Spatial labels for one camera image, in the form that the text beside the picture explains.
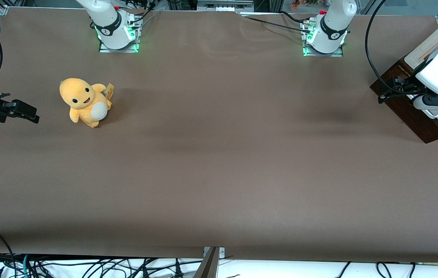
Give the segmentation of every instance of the stuffed animal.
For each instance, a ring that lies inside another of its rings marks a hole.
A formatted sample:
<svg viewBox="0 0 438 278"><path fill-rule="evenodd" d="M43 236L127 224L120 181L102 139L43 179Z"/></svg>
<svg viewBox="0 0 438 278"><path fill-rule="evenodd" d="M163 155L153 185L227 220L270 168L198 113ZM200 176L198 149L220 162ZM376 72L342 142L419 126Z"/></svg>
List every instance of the stuffed animal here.
<svg viewBox="0 0 438 278"><path fill-rule="evenodd" d="M107 88L102 84L90 86L82 79L68 78L61 82L59 92L64 102L71 106L69 118L74 123L81 119L91 128L99 126L99 121L106 117L113 105L110 102L114 92L112 84Z"/></svg>

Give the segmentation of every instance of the table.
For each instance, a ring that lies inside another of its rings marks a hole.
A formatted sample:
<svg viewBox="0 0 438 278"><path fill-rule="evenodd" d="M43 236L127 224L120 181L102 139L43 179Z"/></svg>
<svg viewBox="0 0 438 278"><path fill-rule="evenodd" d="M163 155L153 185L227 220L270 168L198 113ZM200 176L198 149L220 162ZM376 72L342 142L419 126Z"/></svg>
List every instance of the table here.
<svg viewBox="0 0 438 278"><path fill-rule="evenodd" d="M0 92L41 121L0 124L0 233L15 253L438 261L438 141L377 103L368 20L354 18L343 58L316 58L295 31L162 12L140 53L108 54L84 10L11 8ZM376 67L435 29L378 16ZM100 128L70 121L69 77L114 84Z"/></svg>

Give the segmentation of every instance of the plush toy tag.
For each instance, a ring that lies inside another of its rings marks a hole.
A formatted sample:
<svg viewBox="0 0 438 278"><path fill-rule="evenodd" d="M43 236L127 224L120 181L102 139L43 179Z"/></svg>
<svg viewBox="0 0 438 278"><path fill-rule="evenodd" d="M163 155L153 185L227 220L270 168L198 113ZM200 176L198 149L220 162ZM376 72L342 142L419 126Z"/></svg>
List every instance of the plush toy tag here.
<svg viewBox="0 0 438 278"><path fill-rule="evenodd" d="M114 93L114 86L109 83L109 85L106 87L106 90L104 90L104 95L108 100L111 100L111 97L113 97Z"/></svg>

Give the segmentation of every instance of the wooden board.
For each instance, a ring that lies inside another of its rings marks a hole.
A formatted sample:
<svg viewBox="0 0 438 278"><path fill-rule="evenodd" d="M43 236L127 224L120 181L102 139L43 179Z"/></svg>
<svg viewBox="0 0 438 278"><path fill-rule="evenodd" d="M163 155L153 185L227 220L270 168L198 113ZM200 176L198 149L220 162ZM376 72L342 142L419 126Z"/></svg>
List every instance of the wooden board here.
<svg viewBox="0 0 438 278"><path fill-rule="evenodd" d="M395 63L382 78L386 81L393 76L405 79L411 76L413 69L404 62L404 58ZM383 90L381 81L375 81L371 88L377 94L381 95ZM423 112L416 109L408 97L394 97L385 102L394 113L425 143L438 140L438 120L428 118Z"/></svg>

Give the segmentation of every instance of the white belly patch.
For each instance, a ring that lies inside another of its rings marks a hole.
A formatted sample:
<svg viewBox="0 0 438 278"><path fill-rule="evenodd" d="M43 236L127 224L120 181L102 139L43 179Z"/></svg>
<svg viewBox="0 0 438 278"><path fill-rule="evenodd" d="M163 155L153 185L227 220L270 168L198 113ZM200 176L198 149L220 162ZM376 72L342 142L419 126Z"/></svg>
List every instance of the white belly patch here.
<svg viewBox="0 0 438 278"><path fill-rule="evenodd" d="M90 114L92 114L92 118L96 120L102 120L107 115L107 105L104 102L94 103Z"/></svg>

